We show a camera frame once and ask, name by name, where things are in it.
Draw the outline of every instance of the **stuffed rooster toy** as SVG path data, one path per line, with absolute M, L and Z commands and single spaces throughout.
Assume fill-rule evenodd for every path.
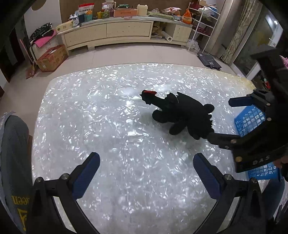
M 155 91 L 143 90 L 140 96 L 146 104 L 153 104 L 161 110 L 155 110 L 152 118 L 160 123 L 174 123 L 169 133 L 171 135 L 179 134 L 186 126 L 189 134 L 195 139 L 200 137 L 207 139 L 207 135 L 214 132 L 212 121 L 210 120 L 214 106 L 205 104 L 204 106 L 194 98 L 177 92 L 177 96 L 169 93 L 167 97 L 159 98 Z

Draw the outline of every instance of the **cardboard box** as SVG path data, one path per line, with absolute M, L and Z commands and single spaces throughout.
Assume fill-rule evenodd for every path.
M 59 33 L 59 32 L 63 32 L 65 30 L 68 30 L 68 29 L 71 29 L 71 28 L 73 28 L 73 21 L 72 20 L 58 25 L 56 27 L 56 31 L 57 31 L 57 33 Z
M 64 45 L 55 46 L 50 48 L 38 60 L 37 65 L 41 71 L 55 71 L 68 55 Z
M 206 1 L 204 1 L 204 0 L 200 0 L 200 1 L 199 1 L 199 5 L 200 5 L 200 6 L 203 6 L 203 7 L 208 7 L 208 4 L 207 4 Z
M 114 17 L 132 17 L 137 16 L 138 10 L 132 8 L 116 8 L 114 10 Z

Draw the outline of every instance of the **floor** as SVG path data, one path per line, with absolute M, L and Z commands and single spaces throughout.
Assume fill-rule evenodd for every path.
M 233 74 L 231 68 L 217 60 L 221 71 Z M 165 44 L 118 44 L 96 47 L 93 51 L 79 48 L 70 53 L 54 72 L 38 72 L 33 78 L 25 78 L 25 65 L 22 65 L 4 87 L 0 101 L 0 115 L 14 111 L 28 125 L 33 135 L 38 110 L 49 82 L 55 78 L 89 68 L 128 64 L 128 63 L 171 63 L 204 67 L 197 54 L 181 46 Z

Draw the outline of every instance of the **snack bag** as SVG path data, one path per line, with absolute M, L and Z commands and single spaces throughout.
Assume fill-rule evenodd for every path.
M 182 21 L 186 24 L 191 24 L 192 23 L 192 17 L 191 17 L 191 13 L 189 11 L 189 9 L 186 9 L 186 12 L 184 13 L 184 15 L 182 16 Z

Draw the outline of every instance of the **red box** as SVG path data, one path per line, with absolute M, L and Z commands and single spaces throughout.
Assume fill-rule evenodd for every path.
M 59 45 L 47 50 L 36 63 L 41 71 L 55 71 L 67 58 L 65 46 Z

